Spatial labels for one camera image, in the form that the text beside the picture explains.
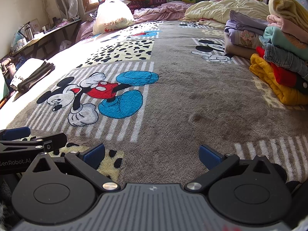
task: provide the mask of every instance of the lavender garment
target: lavender garment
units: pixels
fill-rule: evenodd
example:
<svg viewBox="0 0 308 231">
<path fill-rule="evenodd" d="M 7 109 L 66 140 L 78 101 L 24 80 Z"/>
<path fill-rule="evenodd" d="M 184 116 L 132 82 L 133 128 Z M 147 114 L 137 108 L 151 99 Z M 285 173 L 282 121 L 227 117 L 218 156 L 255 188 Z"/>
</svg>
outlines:
<svg viewBox="0 0 308 231">
<path fill-rule="evenodd" d="M 230 20 L 227 21 L 224 31 L 228 32 L 229 28 L 233 28 L 235 30 L 248 30 L 249 32 L 263 35 L 267 25 L 267 21 L 251 18 L 247 15 L 231 10 Z"/>
<path fill-rule="evenodd" d="M 250 49 L 256 49 L 261 46 L 259 35 L 247 30 L 229 29 L 230 42 L 235 45 L 243 46 Z"/>
</svg>

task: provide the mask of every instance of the pink garment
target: pink garment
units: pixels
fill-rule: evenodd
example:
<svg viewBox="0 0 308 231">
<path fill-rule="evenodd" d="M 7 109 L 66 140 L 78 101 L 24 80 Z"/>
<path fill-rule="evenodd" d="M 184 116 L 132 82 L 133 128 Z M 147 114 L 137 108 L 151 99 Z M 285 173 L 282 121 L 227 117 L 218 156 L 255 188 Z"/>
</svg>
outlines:
<svg viewBox="0 0 308 231">
<path fill-rule="evenodd" d="M 93 36 L 92 32 L 93 32 L 93 26 L 94 26 L 95 20 L 96 18 L 94 18 L 92 22 L 85 21 L 83 24 L 81 24 L 77 37 L 76 37 L 76 43 Z"/>
<path fill-rule="evenodd" d="M 178 20 L 185 16 L 185 11 L 193 4 L 180 1 L 164 3 L 156 8 L 136 9 L 134 13 L 135 24 L 147 21 Z"/>
<path fill-rule="evenodd" d="M 279 27 L 283 32 L 295 36 L 301 42 L 308 43 L 308 32 L 304 31 L 293 22 L 276 15 L 267 16 L 267 21 L 269 22 L 268 26 Z"/>
</svg>

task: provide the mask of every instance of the white glove print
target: white glove print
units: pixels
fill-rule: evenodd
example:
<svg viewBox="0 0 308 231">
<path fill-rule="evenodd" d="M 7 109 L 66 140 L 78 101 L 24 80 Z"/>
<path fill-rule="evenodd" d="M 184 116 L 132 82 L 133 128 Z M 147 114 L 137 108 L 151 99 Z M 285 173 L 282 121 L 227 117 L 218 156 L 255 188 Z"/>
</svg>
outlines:
<svg viewBox="0 0 308 231">
<path fill-rule="evenodd" d="M 97 122 L 98 113 L 95 111 L 95 105 L 86 103 L 81 104 L 77 110 L 71 108 L 67 119 L 72 126 L 82 127 Z"/>
<path fill-rule="evenodd" d="M 82 80 L 80 82 L 80 86 L 82 88 L 88 88 L 88 87 L 95 88 L 99 82 L 102 82 L 105 79 L 106 79 L 106 76 L 104 73 L 96 72 L 90 75 L 88 78 Z"/>
</svg>

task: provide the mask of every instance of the pink bedsheet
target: pink bedsheet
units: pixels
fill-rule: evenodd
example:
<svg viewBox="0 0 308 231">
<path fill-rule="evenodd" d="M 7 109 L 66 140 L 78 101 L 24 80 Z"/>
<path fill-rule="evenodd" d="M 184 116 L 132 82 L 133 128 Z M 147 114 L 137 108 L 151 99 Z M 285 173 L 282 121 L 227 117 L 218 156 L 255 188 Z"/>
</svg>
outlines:
<svg viewBox="0 0 308 231">
<path fill-rule="evenodd" d="M 95 20 L 96 19 L 94 19 L 92 22 L 85 21 L 83 24 L 81 24 L 77 37 L 76 37 L 76 43 L 93 36 L 92 32 L 93 32 L 93 25 L 95 23 Z"/>
<path fill-rule="evenodd" d="M 185 11 L 193 4 L 180 1 L 164 3 L 155 8 L 136 9 L 134 13 L 135 24 L 151 21 L 177 20 L 185 16 Z"/>
</svg>

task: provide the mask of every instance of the wall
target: wall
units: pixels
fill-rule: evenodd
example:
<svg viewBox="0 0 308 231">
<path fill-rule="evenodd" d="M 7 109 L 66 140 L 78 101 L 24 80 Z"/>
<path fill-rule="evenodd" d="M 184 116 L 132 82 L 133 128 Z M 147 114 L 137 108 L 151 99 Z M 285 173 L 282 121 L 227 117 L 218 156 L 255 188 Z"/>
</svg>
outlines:
<svg viewBox="0 0 308 231">
<path fill-rule="evenodd" d="M 34 19 L 41 27 L 48 22 L 42 0 L 0 0 L 0 16 L 0 58 L 9 53 L 18 27 Z"/>
</svg>

